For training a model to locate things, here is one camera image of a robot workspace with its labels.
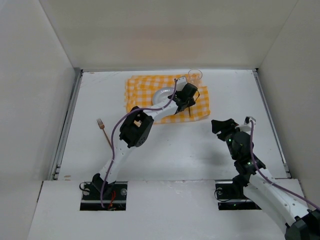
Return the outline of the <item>white paper plate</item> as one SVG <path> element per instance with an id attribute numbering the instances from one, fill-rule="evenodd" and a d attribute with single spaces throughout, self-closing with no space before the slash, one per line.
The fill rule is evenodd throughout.
<path id="1" fill-rule="evenodd" d="M 164 100 L 168 100 L 170 96 L 173 94 L 174 88 L 173 87 L 163 87 L 157 90 L 152 96 L 152 104 L 157 105 Z"/>

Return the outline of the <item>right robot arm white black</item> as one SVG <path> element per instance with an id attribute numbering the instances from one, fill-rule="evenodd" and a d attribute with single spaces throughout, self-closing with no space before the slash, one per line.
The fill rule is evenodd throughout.
<path id="1" fill-rule="evenodd" d="M 244 124 L 232 118 L 212 120 L 212 132 L 225 142 L 238 175 L 231 183 L 217 183 L 220 202 L 251 200 L 280 228 L 286 240 L 318 240 L 320 209 L 310 209 L 299 201 L 308 200 L 276 183 L 266 165 L 254 154 L 253 131 L 256 121 L 246 117 Z"/>

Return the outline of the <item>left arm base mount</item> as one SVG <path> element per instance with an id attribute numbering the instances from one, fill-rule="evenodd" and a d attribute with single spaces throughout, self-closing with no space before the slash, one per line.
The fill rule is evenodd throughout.
<path id="1" fill-rule="evenodd" d="M 127 205 L 128 182 L 116 182 L 112 186 L 105 187 L 101 194 L 90 182 L 82 182 L 79 189 L 82 191 L 80 210 L 81 211 L 125 211 Z"/>

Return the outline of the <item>copper fork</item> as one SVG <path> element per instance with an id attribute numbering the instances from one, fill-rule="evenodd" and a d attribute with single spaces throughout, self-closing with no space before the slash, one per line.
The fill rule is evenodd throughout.
<path id="1" fill-rule="evenodd" d="M 104 125 L 103 121 L 100 118 L 98 118 L 96 121 L 97 121 L 99 128 L 103 131 L 104 136 L 105 136 L 109 146 L 112 147 L 110 138 L 108 137 L 107 132 L 105 131 L 105 125 Z"/>

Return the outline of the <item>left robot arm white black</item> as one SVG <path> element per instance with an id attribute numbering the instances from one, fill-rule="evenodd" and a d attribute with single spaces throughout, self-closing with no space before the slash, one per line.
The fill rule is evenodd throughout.
<path id="1" fill-rule="evenodd" d="M 101 201 L 110 194 L 131 151 L 145 143 L 153 124 L 196 104 L 194 95 L 198 88 L 188 82 L 174 81 L 173 93 L 166 99 L 150 107 L 135 106 L 116 123 L 111 133 L 112 156 L 91 181 Z"/>

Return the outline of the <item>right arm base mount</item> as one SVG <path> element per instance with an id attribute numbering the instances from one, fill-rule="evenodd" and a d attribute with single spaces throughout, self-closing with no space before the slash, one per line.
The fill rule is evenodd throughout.
<path id="1" fill-rule="evenodd" d="M 256 203 L 245 197 L 243 192 L 230 181 L 216 182 L 214 197 L 220 211 L 261 210 Z"/>

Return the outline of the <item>clear plastic cup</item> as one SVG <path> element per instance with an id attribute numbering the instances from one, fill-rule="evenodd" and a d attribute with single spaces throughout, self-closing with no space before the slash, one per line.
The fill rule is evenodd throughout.
<path id="1" fill-rule="evenodd" d="M 203 73 L 196 68 L 188 71 L 188 82 L 195 85 L 197 88 L 202 85 Z"/>

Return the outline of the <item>yellow white checkered cloth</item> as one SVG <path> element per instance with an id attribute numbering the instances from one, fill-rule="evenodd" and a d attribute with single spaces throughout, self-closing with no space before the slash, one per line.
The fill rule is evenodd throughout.
<path id="1" fill-rule="evenodd" d="M 129 112 L 133 107 L 139 106 L 147 108 L 152 106 L 152 97 L 154 93 L 164 87 L 173 87 L 174 79 L 182 77 L 178 75 L 133 75 L 125 80 L 124 100 L 126 111 Z M 156 124 L 184 123 L 194 122 L 209 116 L 210 98 L 208 88 L 204 85 L 198 87 L 198 93 L 195 94 L 195 105 L 192 106 L 192 116 L 189 115 L 189 109 L 185 109 L 173 116 L 165 117 L 156 121 Z"/>

